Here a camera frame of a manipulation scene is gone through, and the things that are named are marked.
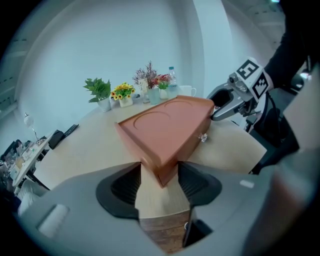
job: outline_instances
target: plastic bottle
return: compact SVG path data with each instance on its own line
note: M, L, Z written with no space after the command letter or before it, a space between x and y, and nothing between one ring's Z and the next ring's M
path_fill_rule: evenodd
M178 83L177 83L177 73L175 72L175 68L173 66L169 67L169 74L170 74L170 82L168 86L168 98L172 99L177 97L178 95Z

